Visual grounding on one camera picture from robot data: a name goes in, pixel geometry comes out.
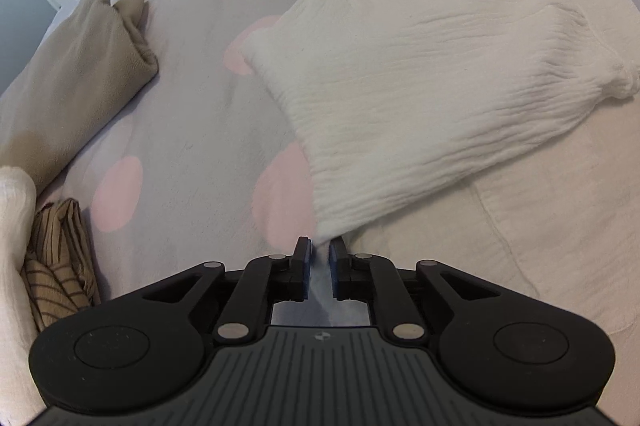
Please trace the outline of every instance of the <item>striped cloth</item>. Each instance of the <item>striped cloth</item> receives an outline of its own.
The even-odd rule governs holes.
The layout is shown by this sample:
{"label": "striped cloth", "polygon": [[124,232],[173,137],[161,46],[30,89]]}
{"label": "striped cloth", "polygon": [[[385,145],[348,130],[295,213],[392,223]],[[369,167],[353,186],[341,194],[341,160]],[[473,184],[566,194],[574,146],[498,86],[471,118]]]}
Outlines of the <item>striped cloth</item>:
{"label": "striped cloth", "polygon": [[21,275],[40,332],[100,302],[77,200],[48,203],[36,214]]}

